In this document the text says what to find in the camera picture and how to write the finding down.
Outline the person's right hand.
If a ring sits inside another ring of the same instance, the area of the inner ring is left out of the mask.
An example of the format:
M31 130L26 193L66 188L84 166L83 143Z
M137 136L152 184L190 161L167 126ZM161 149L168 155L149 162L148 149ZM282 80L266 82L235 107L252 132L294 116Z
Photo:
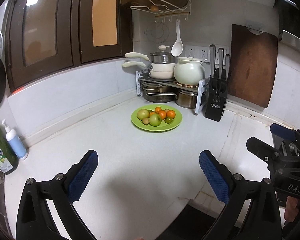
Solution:
M300 200L291 196L287 197L284 219L286 222L293 222L299 213L298 205Z

